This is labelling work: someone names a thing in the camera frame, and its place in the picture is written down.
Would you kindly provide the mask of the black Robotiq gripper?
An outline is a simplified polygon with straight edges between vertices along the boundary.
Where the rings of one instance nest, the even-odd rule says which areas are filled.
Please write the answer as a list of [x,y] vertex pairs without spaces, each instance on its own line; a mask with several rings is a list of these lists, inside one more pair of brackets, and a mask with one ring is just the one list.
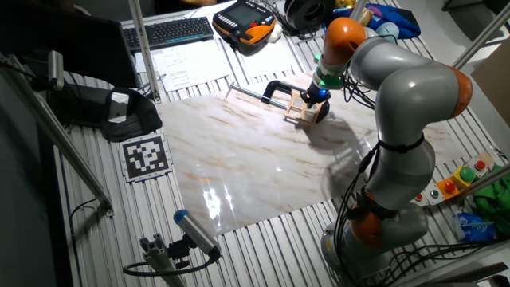
[[310,109],[316,104],[329,100],[331,98],[331,93],[327,89],[311,85],[306,91],[300,92],[300,97],[307,105],[307,108]]

